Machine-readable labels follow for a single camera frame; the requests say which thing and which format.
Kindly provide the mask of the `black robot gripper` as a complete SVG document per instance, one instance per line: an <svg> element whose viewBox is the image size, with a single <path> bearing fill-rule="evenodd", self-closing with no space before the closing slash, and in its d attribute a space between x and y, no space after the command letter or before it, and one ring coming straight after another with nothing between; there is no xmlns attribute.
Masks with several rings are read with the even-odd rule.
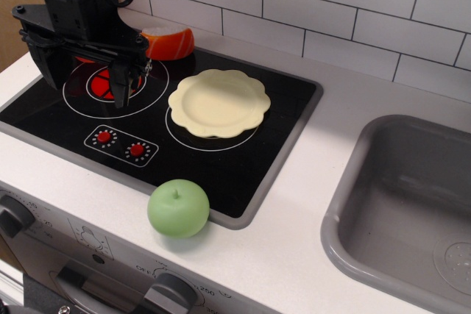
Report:
<svg viewBox="0 0 471 314"><path fill-rule="evenodd" d="M20 4L12 14L21 22L22 39L46 82L61 89L75 68L75 57L104 63L115 107L127 107L131 74L149 73L147 40L118 14L133 0L45 1Z"/></svg>

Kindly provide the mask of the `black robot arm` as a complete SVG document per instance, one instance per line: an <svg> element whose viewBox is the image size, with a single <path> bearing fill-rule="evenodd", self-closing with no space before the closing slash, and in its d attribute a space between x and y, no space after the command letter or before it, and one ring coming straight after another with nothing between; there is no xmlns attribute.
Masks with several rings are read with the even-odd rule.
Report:
<svg viewBox="0 0 471 314"><path fill-rule="evenodd" d="M43 78L55 89L67 82L77 59L106 65L117 108L129 104L138 80L148 75L148 40L125 24L118 9L133 0L44 0L12 10L23 42Z"/></svg>

